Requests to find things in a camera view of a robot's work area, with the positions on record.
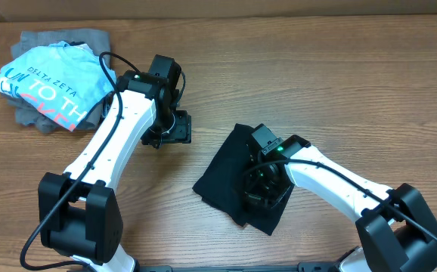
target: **gray towel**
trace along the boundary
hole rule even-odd
[[[96,55],[111,49],[109,33],[98,29],[62,29],[44,32],[22,31],[20,42],[11,47],[12,57],[16,59],[34,47],[50,45],[60,41],[85,42]],[[109,67],[110,56],[105,56],[104,62]],[[42,115],[25,100],[8,98],[7,96],[6,98],[8,99],[8,104],[17,108],[15,110],[15,122],[22,125],[34,124],[43,133],[52,132],[59,127],[57,123]],[[85,119],[77,125],[76,129],[97,128],[102,113],[103,102],[97,104]]]

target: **cable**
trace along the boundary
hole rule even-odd
[[[178,94],[177,98],[175,99],[175,101],[173,101],[173,103],[171,103],[172,107],[178,106],[178,102],[180,102],[181,96],[183,95],[183,91],[185,90],[185,84],[187,83],[187,81],[185,80],[185,73],[183,73],[183,71],[181,71],[181,77],[183,78],[183,85],[181,87],[181,91]]]
[[[371,193],[369,190],[363,188],[361,185],[359,185],[356,182],[354,182],[351,178],[346,177],[343,173],[341,173],[338,170],[336,170],[336,169],[334,169],[334,168],[332,168],[332,167],[330,167],[328,165],[325,165],[325,164],[323,164],[321,162],[312,162],[312,161],[308,161],[308,160],[304,160],[304,159],[280,159],[280,160],[264,162],[264,163],[259,163],[258,165],[254,165],[252,168],[247,169],[243,173],[243,175],[248,175],[248,174],[254,172],[255,170],[260,169],[260,168],[262,168],[264,166],[267,166],[267,165],[271,165],[271,164],[284,164],[284,165],[286,165],[286,164],[288,164],[290,162],[292,162],[292,163],[303,163],[303,164],[307,164],[307,165],[314,165],[314,166],[316,166],[318,168],[322,168],[322,169],[328,170],[329,172],[337,175],[338,177],[342,178],[344,181],[346,181],[349,184],[351,184],[354,188],[358,189],[359,191],[361,191],[365,195],[367,195],[367,196],[371,197],[372,199],[376,200],[383,207],[385,207],[389,211],[393,212],[399,218],[403,218],[404,220],[406,220],[406,222],[408,222],[412,226],[416,227],[419,231],[425,233],[427,236],[429,236],[430,238],[432,238],[433,240],[435,240],[437,242],[437,236],[435,234],[431,233],[425,227],[423,227],[420,224],[418,224],[414,219],[409,218],[406,214],[404,214],[403,212],[400,212],[399,210],[397,210],[396,208],[394,208],[393,206],[388,204],[387,201],[379,198],[375,194]]]
[[[110,55],[110,56],[116,57],[116,58],[124,61],[131,68],[133,68],[137,73],[139,73],[138,68],[136,68],[129,61],[127,61],[126,59],[124,59],[123,57],[121,57],[121,56],[119,56],[117,54],[114,54],[114,53],[111,53],[111,52],[103,52],[103,53],[101,53],[99,55],[99,64],[101,65],[101,69],[103,70],[104,75],[110,81],[110,84],[113,86],[114,93],[115,93],[115,95],[116,95],[116,97],[118,99],[119,109],[118,109],[118,114],[116,116],[116,121],[114,122],[114,125],[111,128],[111,130],[110,130],[110,133],[106,136],[106,138],[104,139],[103,143],[99,146],[98,151],[96,151],[96,153],[93,155],[93,157],[88,162],[88,164],[86,165],[86,167],[84,168],[82,173],[74,181],[74,183],[69,187],[69,189],[66,191],[66,193],[59,199],[59,201],[57,201],[57,203],[54,205],[54,207],[52,207],[51,211],[44,217],[44,219],[40,222],[40,224],[37,226],[37,228],[32,232],[32,234],[30,235],[29,239],[27,240],[27,242],[23,246],[22,251],[20,252],[20,265],[22,265],[22,267],[27,269],[27,270],[32,270],[32,271],[47,270],[47,269],[51,269],[51,268],[63,267],[63,266],[67,266],[67,265],[76,264],[76,265],[82,265],[83,267],[88,268],[91,272],[95,272],[96,271],[93,267],[91,267],[88,263],[86,263],[84,261],[62,261],[62,262],[58,262],[58,263],[55,263],[55,264],[33,266],[33,265],[30,265],[30,264],[26,263],[25,256],[26,256],[27,251],[29,250],[29,247],[32,244],[33,240],[41,232],[42,228],[49,222],[49,220],[51,219],[52,215],[54,215],[56,213],[56,211],[67,201],[69,196],[78,187],[79,183],[86,176],[86,174],[89,172],[89,170],[94,168],[94,166],[93,166],[94,163],[98,159],[98,157],[101,154],[101,152],[103,152],[103,150],[106,147],[107,143],[111,140],[114,132],[118,128],[119,121],[122,118],[122,99],[121,99],[121,94],[119,93],[119,91],[117,91],[116,83],[114,83],[113,79],[111,78],[110,74],[107,72],[107,69],[106,69],[106,67],[104,65],[103,57],[105,55]]]

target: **folded t-shirt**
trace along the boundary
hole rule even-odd
[[[116,81],[114,71],[107,71]],[[23,98],[70,131],[112,90],[86,44],[32,48],[0,69],[2,94]]]

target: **light blue shirt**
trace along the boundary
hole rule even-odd
[[[107,71],[115,82],[114,71]],[[0,69],[1,93],[23,98],[70,131],[112,90],[86,44],[32,48]]]

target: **black cloth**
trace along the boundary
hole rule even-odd
[[[248,125],[236,124],[193,189],[202,196],[202,201],[228,213],[240,226],[249,223],[272,235],[293,188],[272,210],[252,207],[243,202],[242,173],[250,167],[246,141],[253,130]]]

